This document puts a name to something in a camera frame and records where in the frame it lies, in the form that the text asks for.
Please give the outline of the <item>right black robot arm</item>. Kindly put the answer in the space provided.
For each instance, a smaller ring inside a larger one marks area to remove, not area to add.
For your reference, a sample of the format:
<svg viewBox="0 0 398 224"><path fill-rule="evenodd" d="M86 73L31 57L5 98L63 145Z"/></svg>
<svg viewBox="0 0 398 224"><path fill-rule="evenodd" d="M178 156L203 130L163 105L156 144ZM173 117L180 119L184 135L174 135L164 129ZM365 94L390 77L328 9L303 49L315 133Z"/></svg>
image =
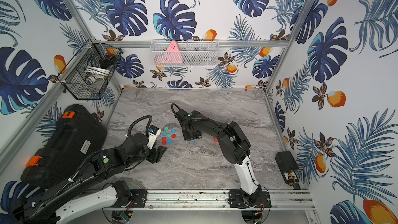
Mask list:
<svg viewBox="0 0 398 224"><path fill-rule="evenodd" d="M257 181L250 158L251 144L238 123L223 123L205 117L198 111L187 112L177 104L171 110L178 120L185 141L198 140L206 133L217 139L224 158L237 172L241 201L229 204L236 208L255 207L260 201L262 186Z"/></svg>

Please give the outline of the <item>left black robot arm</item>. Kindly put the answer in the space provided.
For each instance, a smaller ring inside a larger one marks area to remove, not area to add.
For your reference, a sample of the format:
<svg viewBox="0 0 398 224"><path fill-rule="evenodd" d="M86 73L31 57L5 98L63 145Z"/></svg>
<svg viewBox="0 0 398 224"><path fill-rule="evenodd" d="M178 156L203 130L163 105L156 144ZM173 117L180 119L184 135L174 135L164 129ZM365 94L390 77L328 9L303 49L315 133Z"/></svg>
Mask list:
<svg viewBox="0 0 398 224"><path fill-rule="evenodd" d="M124 180L90 195L82 193L145 160L160 160L166 148L155 148L161 130L151 122L150 115L135 120L120 146L92 152L67 179L36 196L19 197L12 204L11 218L18 224L65 224L101 208L129 211L145 197L133 193Z"/></svg>

